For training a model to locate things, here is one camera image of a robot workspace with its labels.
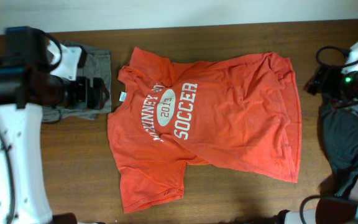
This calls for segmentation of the orange t-shirt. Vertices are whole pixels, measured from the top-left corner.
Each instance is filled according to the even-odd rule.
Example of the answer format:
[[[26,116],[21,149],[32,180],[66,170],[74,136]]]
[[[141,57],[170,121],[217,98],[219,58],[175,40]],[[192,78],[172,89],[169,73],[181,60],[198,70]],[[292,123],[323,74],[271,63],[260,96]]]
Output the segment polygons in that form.
[[[134,49],[108,116],[123,211],[184,196],[187,166],[213,165],[297,182],[301,108],[289,58],[275,52],[177,63]]]

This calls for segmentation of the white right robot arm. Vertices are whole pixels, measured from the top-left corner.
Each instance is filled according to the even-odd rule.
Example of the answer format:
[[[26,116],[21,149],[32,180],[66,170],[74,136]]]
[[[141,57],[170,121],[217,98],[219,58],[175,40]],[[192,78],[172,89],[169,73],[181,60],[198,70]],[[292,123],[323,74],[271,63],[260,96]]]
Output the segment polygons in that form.
[[[298,211],[282,210],[266,223],[358,223],[358,42],[338,50],[343,65],[318,60],[305,91],[320,94],[320,135],[336,181],[333,195],[305,198]]]

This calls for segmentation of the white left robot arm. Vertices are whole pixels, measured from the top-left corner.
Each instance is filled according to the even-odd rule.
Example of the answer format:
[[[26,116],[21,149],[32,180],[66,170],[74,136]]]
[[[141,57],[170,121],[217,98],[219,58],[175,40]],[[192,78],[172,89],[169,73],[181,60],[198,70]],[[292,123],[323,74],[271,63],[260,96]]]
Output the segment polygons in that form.
[[[5,31],[0,58],[0,223],[76,223],[53,214],[42,169],[43,108],[101,110],[110,97],[101,78],[78,77],[87,54],[29,26]]]

